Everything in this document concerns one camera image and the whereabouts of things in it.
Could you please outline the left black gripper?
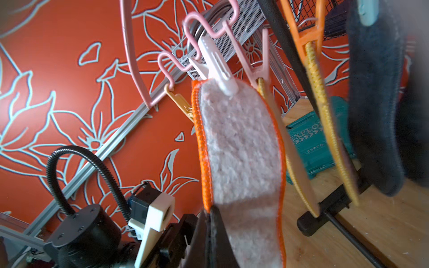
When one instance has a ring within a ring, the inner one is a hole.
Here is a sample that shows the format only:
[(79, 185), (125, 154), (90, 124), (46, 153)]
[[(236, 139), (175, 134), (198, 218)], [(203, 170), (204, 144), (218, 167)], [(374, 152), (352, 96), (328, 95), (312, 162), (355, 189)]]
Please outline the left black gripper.
[(185, 214), (170, 223), (147, 257), (148, 268), (181, 268), (191, 245), (198, 217)]

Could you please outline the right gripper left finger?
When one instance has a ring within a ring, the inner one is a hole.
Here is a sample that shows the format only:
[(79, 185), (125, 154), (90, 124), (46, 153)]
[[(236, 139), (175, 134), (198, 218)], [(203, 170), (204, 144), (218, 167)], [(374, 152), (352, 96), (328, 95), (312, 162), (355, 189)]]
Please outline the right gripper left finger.
[(183, 268), (210, 268), (210, 217), (203, 209), (198, 217)]

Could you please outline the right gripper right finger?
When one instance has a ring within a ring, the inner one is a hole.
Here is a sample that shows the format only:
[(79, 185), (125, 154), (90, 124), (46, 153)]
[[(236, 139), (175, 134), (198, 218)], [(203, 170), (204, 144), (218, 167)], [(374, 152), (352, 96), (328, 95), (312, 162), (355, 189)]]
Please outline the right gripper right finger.
[(207, 220), (207, 267), (239, 268), (220, 210), (213, 205)]

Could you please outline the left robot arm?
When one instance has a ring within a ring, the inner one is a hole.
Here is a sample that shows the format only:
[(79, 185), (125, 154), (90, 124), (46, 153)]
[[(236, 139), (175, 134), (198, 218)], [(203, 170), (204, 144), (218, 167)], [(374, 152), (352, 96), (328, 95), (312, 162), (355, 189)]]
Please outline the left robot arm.
[[(122, 232), (99, 204), (75, 210), (57, 179), (57, 163), (63, 155), (87, 160), (104, 179), (134, 241), (124, 241)], [(49, 157), (46, 167), (51, 194), (65, 219), (45, 242), (44, 252), (60, 268), (178, 268), (185, 260), (198, 218), (185, 214), (171, 221), (175, 198), (148, 182), (125, 197), (107, 166), (80, 146), (63, 146)]]

